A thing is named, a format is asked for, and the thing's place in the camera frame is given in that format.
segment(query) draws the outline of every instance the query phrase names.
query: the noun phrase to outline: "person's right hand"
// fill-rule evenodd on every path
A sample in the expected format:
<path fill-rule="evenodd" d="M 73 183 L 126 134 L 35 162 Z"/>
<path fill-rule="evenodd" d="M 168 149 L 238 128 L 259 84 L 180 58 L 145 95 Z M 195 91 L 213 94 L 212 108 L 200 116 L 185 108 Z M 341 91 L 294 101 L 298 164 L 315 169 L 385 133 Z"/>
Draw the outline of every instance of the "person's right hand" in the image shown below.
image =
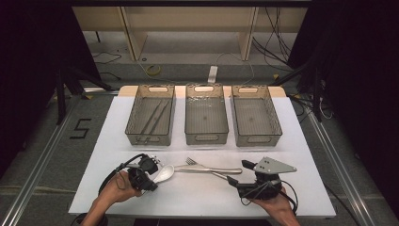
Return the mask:
<path fill-rule="evenodd" d="M 296 220 L 293 210 L 291 209 L 290 202 L 279 194 L 276 198 L 270 200 L 251 200 L 252 202 L 260 205 L 273 219 L 279 224 L 284 226 L 297 226 L 299 222 Z"/>

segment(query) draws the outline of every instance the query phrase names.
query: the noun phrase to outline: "fork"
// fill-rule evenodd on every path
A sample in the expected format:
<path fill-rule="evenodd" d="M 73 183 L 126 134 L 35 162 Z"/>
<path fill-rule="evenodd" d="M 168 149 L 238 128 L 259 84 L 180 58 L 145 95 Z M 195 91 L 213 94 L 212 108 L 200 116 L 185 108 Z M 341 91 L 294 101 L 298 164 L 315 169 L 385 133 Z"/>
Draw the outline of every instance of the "fork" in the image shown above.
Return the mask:
<path fill-rule="evenodd" d="M 188 165 L 200 165 L 199 163 L 197 163 L 196 161 L 194 161 L 193 159 L 191 159 L 191 158 L 189 158 L 189 157 L 187 157 L 187 159 L 185 160 L 185 162 L 186 162 Z M 213 171 L 211 171 L 211 173 L 212 173 L 213 175 L 215 175 L 215 176 L 217 176 L 217 177 L 220 177 L 220 178 L 222 178 L 222 179 L 225 179 L 225 180 L 227 181 L 227 176 L 225 176 L 225 175 L 223 175 L 223 174 L 221 174 L 221 173 L 218 173 L 218 172 L 213 172 Z"/>

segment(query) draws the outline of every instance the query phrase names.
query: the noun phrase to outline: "bin containing utensils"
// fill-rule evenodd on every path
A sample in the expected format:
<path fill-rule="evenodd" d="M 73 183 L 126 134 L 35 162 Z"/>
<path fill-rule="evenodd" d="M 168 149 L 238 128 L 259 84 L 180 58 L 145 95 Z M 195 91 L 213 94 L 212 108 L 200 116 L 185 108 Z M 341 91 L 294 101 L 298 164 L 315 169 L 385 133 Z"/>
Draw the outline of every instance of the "bin containing utensils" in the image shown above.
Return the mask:
<path fill-rule="evenodd" d="M 170 145 L 174 108 L 174 86 L 138 86 L 125 130 L 131 144 Z"/>
<path fill-rule="evenodd" d="M 184 131 L 188 145 L 226 143 L 229 125 L 221 84 L 185 87 Z"/>
<path fill-rule="evenodd" d="M 282 135 L 267 86 L 232 86 L 231 112 L 237 147 L 276 146 Z"/>

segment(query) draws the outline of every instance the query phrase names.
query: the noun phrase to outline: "floor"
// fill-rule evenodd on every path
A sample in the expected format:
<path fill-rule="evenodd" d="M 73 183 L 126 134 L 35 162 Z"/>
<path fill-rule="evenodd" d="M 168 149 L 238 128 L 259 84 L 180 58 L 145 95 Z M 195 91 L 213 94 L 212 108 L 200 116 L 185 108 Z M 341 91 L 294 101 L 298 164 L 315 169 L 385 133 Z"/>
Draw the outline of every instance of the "floor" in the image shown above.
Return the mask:
<path fill-rule="evenodd" d="M 98 62 L 103 81 L 116 88 L 143 81 L 165 82 L 159 77 L 145 75 L 141 66 L 152 64 L 161 66 L 162 78 L 174 82 L 184 79 L 206 81 L 211 65 L 219 67 L 216 80 L 231 84 L 247 81 L 249 84 L 267 83 L 273 81 L 275 76 L 287 73 L 279 68 L 289 70 L 279 61 L 269 58 L 266 62 L 255 48 L 251 48 L 249 61 L 240 60 L 234 33 L 151 33 L 137 62 L 130 59 L 123 34 L 100 32 L 101 42 L 98 42 L 95 32 L 84 34 L 94 60 Z M 255 35 L 263 44 L 268 37 L 269 34 Z M 288 46 L 293 45 L 295 34 L 284 34 L 283 37 Z M 283 57 L 277 39 L 271 40 L 269 49 Z M 243 76 L 241 80 L 234 78 L 236 72 Z M 296 94 L 296 82 L 297 78 L 283 85 L 287 94 Z M 89 82 L 82 84 L 88 90 L 97 90 Z M 91 92 L 84 98 L 68 95 L 67 89 L 66 93 L 70 119 L 62 127 L 57 126 L 56 97 L 50 100 L 34 133 L 26 141 L 25 150 L 17 155 L 1 179 L 2 220 L 13 207 L 19 207 L 20 215 L 14 220 L 18 225 L 70 225 L 73 221 L 74 216 L 68 214 L 69 205 L 116 93 Z M 310 97 L 304 94 L 301 98 Z M 337 212 L 337 216 L 331 219 L 300 218 L 301 225 L 357 225 L 351 214 L 360 222 L 359 225 L 399 225 L 354 153 L 340 125 L 339 116 L 332 115 L 329 119 L 331 111 L 326 110 L 322 122 L 318 122 L 309 108 L 295 101 L 293 106 L 319 173 L 332 191 L 328 194 Z M 83 135 L 82 131 L 75 130 L 78 122 L 80 127 L 89 130 L 85 138 L 73 139 L 71 137 Z M 40 167 L 41 170 L 33 173 L 36 182 L 30 183 L 35 176 L 31 172 Z M 20 199 L 22 191 L 29 185 L 34 189 Z M 110 225 L 132 225 L 135 221 L 114 216 L 110 216 L 109 220 Z"/>

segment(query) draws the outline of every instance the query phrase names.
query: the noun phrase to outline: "gray carpet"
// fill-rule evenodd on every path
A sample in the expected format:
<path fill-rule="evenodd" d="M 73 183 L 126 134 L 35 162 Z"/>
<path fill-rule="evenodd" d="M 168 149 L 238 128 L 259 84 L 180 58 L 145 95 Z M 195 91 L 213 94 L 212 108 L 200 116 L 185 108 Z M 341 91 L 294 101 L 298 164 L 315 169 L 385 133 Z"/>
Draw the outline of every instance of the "gray carpet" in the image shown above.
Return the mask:
<path fill-rule="evenodd" d="M 183 84 L 180 83 L 181 81 L 205 82 L 210 65 L 162 65 L 161 67 L 162 72 L 156 75 L 157 79 L 167 79 L 179 82 L 176 85 L 181 85 Z M 98 68 L 103 73 L 103 81 L 115 88 L 125 85 L 165 83 L 165 81 L 148 78 L 138 65 L 98 65 Z M 276 72 L 275 69 L 267 66 L 254 66 L 253 70 L 256 76 L 248 82 L 249 84 L 269 84 L 273 81 L 273 74 Z M 113 73 L 122 79 L 118 80 L 106 73 Z M 241 84 L 248 81 L 251 76 L 250 67 L 246 65 L 220 66 L 216 82 L 221 82 L 225 85 Z M 296 82 L 297 78 L 284 84 L 283 87 L 287 94 L 296 93 Z M 85 87 L 95 87 L 86 81 L 83 81 L 82 84 Z M 74 216 L 68 214 L 68 209 L 73 199 L 73 192 L 77 189 L 86 169 L 112 98 L 113 96 L 111 95 L 94 95 L 91 99 L 80 100 L 39 182 L 39 186 L 49 187 L 52 190 L 43 191 L 43 188 L 41 188 L 35 192 L 26 206 L 18 225 L 71 224 Z M 293 103 L 293 106 L 299 115 L 302 110 L 301 106 L 296 103 Z M 18 193 L 18 187 L 24 184 L 29 172 L 39 159 L 47 140 L 56 128 L 56 119 L 56 101 L 52 100 L 49 107 L 43 111 L 40 122 L 26 142 L 26 150 L 18 154 L 8 172 L 0 181 L 0 187 L 2 187 L 0 190 L 0 216 L 6 214 L 12 200 Z M 70 139 L 70 137 L 83 134 L 82 131 L 74 131 L 79 119 L 90 119 L 90 121 L 81 122 L 81 127 L 89 129 L 87 136 L 84 139 Z M 328 161 L 326 152 L 314 133 L 309 117 L 303 114 L 298 116 L 298 120 L 303 120 L 301 127 L 323 181 L 351 208 L 335 171 Z M 380 195 L 367 170 L 363 167 L 361 161 L 354 156 L 350 142 L 340 126 L 339 119 L 323 120 L 323 124 L 327 128 L 330 138 L 333 140 L 345 166 L 350 171 L 360 194 L 370 207 L 376 225 L 399 225 L 398 220 Z M 300 218 L 301 225 L 355 225 L 343 206 L 334 197 L 330 197 L 337 209 L 337 217 L 332 219 Z M 110 217 L 110 222 L 111 225 L 132 225 L 133 220 L 130 218 Z"/>

